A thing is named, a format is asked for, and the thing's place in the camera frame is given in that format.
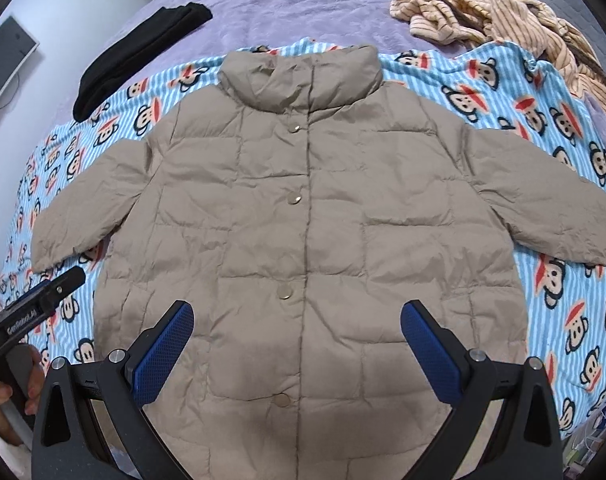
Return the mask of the black folded garment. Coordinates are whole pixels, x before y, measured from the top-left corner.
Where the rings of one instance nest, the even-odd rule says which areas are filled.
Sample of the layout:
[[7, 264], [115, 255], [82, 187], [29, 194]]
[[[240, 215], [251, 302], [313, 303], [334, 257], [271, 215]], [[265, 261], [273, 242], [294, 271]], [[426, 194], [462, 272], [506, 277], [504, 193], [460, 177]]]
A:
[[202, 3], [162, 6], [87, 67], [72, 109], [74, 120], [87, 120], [132, 75], [212, 17], [212, 11]]

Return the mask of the purple bed cover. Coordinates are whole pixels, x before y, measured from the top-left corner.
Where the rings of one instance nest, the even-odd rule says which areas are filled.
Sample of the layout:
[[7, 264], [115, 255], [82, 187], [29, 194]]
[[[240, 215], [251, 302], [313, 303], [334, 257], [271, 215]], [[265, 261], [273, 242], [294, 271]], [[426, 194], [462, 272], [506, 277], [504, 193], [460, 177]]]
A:
[[135, 96], [146, 86], [144, 78], [166, 68], [240, 48], [284, 46], [304, 37], [335, 44], [373, 44], [385, 53], [431, 49], [429, 42], [410, 34], [408, 24], [391, 17], [391, 1], [153, 0], [108, 41], [105, 50], [162, 6], [176, 8], [189, 2], [204, 4], [213, 17], [116, 91], [124, 89], [128, 96]]

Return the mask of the white framed wall monitor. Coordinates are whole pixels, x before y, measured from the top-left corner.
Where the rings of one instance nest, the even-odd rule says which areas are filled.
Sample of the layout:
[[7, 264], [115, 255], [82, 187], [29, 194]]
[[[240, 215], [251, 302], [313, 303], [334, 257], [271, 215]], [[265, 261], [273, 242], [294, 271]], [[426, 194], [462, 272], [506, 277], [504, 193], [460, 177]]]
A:
[[0, 24], [0, 96], [38, 46], [39, 41], [12, 15]]

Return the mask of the beige striped fleece garment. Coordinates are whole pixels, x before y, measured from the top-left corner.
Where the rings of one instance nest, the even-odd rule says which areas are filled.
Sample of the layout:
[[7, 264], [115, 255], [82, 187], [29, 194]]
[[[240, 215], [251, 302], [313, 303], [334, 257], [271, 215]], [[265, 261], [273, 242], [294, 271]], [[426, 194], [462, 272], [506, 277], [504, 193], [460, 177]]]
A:
[[593, 96], [606, 112], [606, 72], [587, 38], [539, 0], [392, 0], [390, 14], [432, 44], [474, 49], [510, 41], [551, 63], [573, 96]]

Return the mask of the beige puffer jacket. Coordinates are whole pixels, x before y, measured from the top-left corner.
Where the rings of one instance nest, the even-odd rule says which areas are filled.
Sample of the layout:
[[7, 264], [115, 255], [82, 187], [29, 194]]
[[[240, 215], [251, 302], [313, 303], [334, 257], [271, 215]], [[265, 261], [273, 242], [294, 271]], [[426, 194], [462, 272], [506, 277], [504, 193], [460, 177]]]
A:
[[606, 192], [385, 81], [373, 47], [232, 52], [139, 125], [41, 211], [30, 258], [41, 272], [108, 243], [98, 356], [192, 304], [149, 415], [196, 479], [399, 476], [445, 416], [403, 304], [519, 362], [514, 246], [544, 255], [544, 280], [559, 261], [606, 265]]

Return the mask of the blue striped monkey blanket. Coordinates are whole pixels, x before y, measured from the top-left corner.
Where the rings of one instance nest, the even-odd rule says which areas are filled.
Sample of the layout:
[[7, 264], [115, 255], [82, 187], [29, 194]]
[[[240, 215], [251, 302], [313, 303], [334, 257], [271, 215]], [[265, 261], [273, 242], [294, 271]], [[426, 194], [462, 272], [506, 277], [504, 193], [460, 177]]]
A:
[[196, 330], [152, 414], [175, 440], [242, 415], [288, 438], [437, 410], [398, 316], [419, 298], [466, 344], [532, 352], [562, 434], [606, 397], [606, 165], [585, 105], [514, 44], [420, 68], [302, 40], [163, 70], [54, 128], [18, 187], [0, 300], [86, 282], [33, 344], [127, 344], [172, 295]]

